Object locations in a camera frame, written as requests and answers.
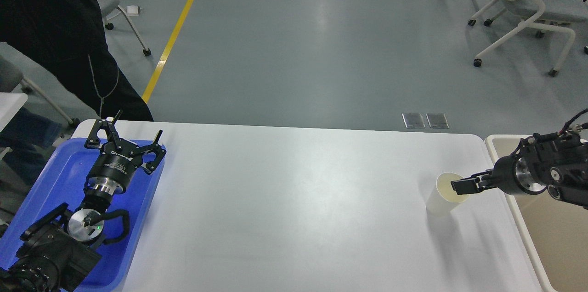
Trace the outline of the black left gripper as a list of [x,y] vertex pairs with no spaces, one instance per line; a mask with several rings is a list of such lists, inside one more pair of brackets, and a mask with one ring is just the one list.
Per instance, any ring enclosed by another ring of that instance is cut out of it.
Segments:
[[[130,140],[122,139],[116,131],[115,124],[122,115],[119,110],[112,121],[96,120],[90,130],[85,148],[97,148],[100,151],[94,166],[86,177],[86,187],[93,187],[101,179],[114,181],[118,187],[128,187],[139,166],[147,175],[151,175],[160,165],[167,151],[159,143],[163,131],[160,129],[151,144],[140,146]],[[97,133],[103,130],[106,143],[101,143]],[[155,154],[155,158],[146,162],[143,156]]]

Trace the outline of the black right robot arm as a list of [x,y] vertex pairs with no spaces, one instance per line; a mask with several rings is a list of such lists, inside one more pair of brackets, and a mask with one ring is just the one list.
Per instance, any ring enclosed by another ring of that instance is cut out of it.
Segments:
[[517,147],[499,158],[491,170],[476,173],[450,184],[458,195],[500,189],[509,195],[539,195],[586,208],[588,206],[588,145],[580,133],[587,124],[576,123],[583,109],[561,130],[521,138]]

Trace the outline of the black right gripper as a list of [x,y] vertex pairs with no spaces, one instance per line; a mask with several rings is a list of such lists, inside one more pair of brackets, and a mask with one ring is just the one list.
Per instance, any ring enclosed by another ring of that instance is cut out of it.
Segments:
[[547,189],[532,177],[525,159],[513,156],[498,159],[493,170],[451,181],[450,185],[457,195],[478,194],[494,187],[513,196],[539,195]]

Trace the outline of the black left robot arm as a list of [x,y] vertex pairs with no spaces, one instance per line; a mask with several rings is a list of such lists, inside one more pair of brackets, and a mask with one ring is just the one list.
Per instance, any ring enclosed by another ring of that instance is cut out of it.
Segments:
[[107,292],[130,266],[164,166],[162,131],[126,140],[117,118],[59,146],[1,239],[3,292]]

